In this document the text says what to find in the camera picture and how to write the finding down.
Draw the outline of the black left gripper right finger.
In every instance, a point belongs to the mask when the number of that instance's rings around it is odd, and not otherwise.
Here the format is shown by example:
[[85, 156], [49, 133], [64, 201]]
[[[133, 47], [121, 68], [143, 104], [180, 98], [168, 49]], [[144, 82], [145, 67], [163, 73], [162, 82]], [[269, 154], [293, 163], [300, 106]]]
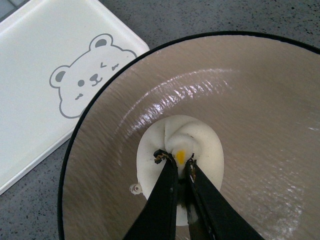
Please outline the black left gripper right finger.
[[187, 220], [192, 240], [262, 240], [197, 165], [185, 165]]

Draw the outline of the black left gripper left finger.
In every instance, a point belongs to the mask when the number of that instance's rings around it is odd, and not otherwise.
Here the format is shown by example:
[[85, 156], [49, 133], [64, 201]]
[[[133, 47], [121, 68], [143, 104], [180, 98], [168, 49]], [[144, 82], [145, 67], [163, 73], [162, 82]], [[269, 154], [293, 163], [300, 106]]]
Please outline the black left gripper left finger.
[[124, 236], [125, 240], [174, 240], [178, 203], [178, 168], [172, 154], [154, 152], [154, 162], [165, 161], [143, 210]]

